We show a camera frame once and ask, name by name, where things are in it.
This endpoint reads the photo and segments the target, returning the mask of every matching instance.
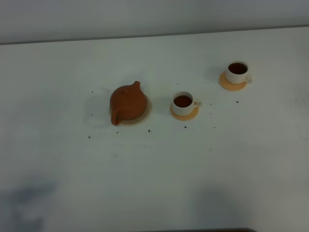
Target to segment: wall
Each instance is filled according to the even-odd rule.
[[[4,0],[0,43],[309,24],[308,0]]]

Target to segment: orange teapot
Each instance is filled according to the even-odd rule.
[[[140,82],[122,86],[111,96],[112,124],[117,126],[122,120],[132,120],[141,116],[147,107],[146,96],[140,89]]]

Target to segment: teapot handle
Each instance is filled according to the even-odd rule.
[[[118,115],[119,109],[112,111],[112,124],[117,126],[121,123],[122,119],[119,118]]]

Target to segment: saucer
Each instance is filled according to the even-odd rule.
[[[243,82],[241,84],[232,84],[230,83],[227,79],[226,79],[226,76],[225,76],[225,72],[223,72],[221,75],[220,75],[220,78],[219,78],[219,82],[221,84],[221,86],[227,90],[230,90],[230,91],[239,91],[239,90],[242,90],[243,88],[245,88],[247,86],[247,83],[246,82]]]
[[[119,125],[135,126],[135,125],[138,125],[138,124],[144,122],[149,117],[151,110],[152,110],[151,101],[149,100],[149,98],[147,96],[146,96],[146,99],[147,99],[146,110],[144,111],[144,113],[141,116],[139,116],[138,118],[132,119],[132,120],[122,120]]]
[[[172,109],[172,105],[170,105],[169,109],[170,109],[170,114],[174,118],[176,118],[177,120],[188,121],[188,120],[194,119],[197,116],[199,107],[194,108],[193,111],[191,112],[191,114],[186,115],[186,116],[179,116],[179,115],[175,114],[173,109]]]

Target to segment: coaster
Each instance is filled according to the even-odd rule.
[[[142,123],[143,121],[145,121],[150,113],[151,113],[151,110],[152,110],[152,104],[151,104],[151,101],[149,100],[149,98],[146,96],[146,99],[147,99],[147,106],[146,106],[146,110],[145,112],[139,116],[138,118],[136,119],[132,119],[132,120],[122,120],[121,123],[119,125],[123,125],[123,126],[135,126],[135,125],[138,125],[140,123]]]
[[[188,120],[194,119],[197,116],[199,107],[194,108],[193,111],[191,112],[191,114],[189,114],[187,116],[179,116],[179,115],[175,114],[173,109],[172,109],[172,105],[170,105],[169,109],[170,109],[170,114],[174,118],[176,118],[177,120],[188,121]]]
[[[226,79],[226,76],[225,76],[225,72],[223,72],[221,75],[220,75],[220,79],[219,79],[219,82],[221,84],[221,86],[227,90],[230,90],[230,91],[239,91],[239,90],[242,90],[243,88],[246,87],[247,83],[246,82],[243,82],[241,84],[232,84],[230,83],[227,79]]]

